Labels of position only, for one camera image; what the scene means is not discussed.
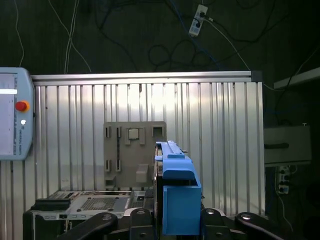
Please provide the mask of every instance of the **aluminum profile frame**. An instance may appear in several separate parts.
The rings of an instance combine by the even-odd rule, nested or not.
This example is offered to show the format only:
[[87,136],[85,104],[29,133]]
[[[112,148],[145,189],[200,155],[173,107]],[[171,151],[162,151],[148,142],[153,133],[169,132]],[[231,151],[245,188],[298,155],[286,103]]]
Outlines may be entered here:
[[104,187],[104,122],[166,121],[188,151],[206,208],[263,214],[262,83],[250,71],[32,76],[35,133],[26,161],[0,163],[3,240],[57,190]]

